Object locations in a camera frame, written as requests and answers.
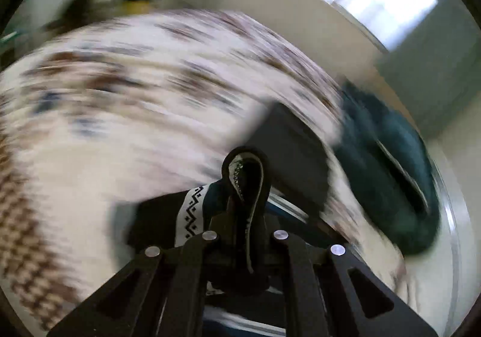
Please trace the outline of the folded black garment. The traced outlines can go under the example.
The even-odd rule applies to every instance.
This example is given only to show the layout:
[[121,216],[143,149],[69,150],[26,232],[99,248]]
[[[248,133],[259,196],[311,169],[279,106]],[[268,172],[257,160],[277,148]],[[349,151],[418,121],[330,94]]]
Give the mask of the folded black garment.
[[271,102],[245,140],[264,154],[272,186],[309,217],[324,211],[329,163],[324,144],[288,107]]

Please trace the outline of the dark teal velvet pillow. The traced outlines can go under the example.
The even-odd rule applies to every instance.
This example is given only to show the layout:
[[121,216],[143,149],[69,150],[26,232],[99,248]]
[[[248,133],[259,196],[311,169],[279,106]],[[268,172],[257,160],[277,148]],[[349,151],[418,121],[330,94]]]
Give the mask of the dark teal velvet pillow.
[[400,112],[390,110],[380,117],[370,151],[394,180],[416,217],[432,218],[439,214],[426,145]]

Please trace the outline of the green striped right curtain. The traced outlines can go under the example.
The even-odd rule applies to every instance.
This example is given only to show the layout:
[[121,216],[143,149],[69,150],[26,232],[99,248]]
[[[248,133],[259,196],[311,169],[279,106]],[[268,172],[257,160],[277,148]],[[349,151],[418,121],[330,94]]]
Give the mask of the green striped right curtain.
[[462,0],[440,0],[377,67],[432,138],[480,91],[480,27]]

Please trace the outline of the white bed headboard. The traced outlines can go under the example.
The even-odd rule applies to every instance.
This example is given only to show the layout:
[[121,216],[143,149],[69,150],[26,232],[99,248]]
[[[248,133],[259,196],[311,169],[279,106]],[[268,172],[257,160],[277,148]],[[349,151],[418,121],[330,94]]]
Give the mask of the white bed headboard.
[[407,261],[417,288],[418,313],[438,336],[451,336],[470,310],[469,283],[475,266],[462,260],[470,237],[469,213],[456,175],[435,143],[428,146],[440,202],[440,227],[434,245]]

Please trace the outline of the dark clothes pile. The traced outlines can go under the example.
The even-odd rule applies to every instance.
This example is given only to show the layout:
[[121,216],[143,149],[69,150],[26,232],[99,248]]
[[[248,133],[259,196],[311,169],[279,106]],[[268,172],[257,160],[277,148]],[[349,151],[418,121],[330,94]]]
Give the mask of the dark clothes pile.
[[119,11],[119,0],[68,0],[57,18],[42,26],[54,34],[63,34],[74,29],[114,18]]

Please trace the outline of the floral plaid bed blanket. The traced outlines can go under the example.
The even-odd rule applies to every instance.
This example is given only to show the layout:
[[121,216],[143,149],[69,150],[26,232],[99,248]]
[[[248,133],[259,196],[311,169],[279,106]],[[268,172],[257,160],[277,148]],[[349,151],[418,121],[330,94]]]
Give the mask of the floral plaid bed blanket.
[[113,19],[16,61],[1,74],[1,296],[24,334],[117,272],[116,208],[214,180],[271,100],[332,148],[340,91],[236,12]]

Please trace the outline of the yellow box with black cap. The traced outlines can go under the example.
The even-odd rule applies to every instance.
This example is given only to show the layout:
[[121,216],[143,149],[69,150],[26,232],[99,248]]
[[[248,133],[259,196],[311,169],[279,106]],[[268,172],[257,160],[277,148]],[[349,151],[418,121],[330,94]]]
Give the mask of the yellow box with black cap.
[[161,0],[115,0],[112,14],[115,17],[143,15],[161,8]]

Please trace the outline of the striped navy grey sweater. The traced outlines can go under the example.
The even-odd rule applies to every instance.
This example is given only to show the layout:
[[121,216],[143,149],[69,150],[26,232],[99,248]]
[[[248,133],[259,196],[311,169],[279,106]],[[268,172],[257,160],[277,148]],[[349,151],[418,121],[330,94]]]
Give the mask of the striped navy grey sweater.
[[271,187],[266,161],[237,148],[222,165],[222,178],[139,203],[127,235],[136,256],[146,249],[182,247],[227,213],[228,238],[208,274],[203,322],[228,326],[239,319],[284,327],[284,297],[268,272],[264,210]]

